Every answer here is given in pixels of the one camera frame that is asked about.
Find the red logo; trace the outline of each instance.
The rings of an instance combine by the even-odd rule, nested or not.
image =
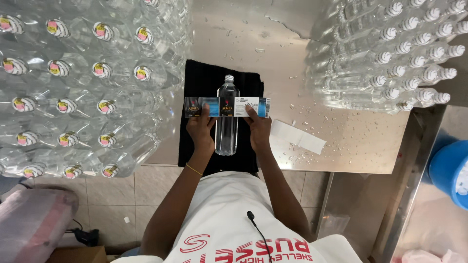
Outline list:
[[[194,251],[204,248],[208,244],[208,241],[206,241],[204,237],[210,237],[210,235],[200,234],[200,235],[189,236],[187,239],[184,240],[183,243],[191,247],[188,249],[181,248],[180,252],[190,253],[190,252],[194,252]]]

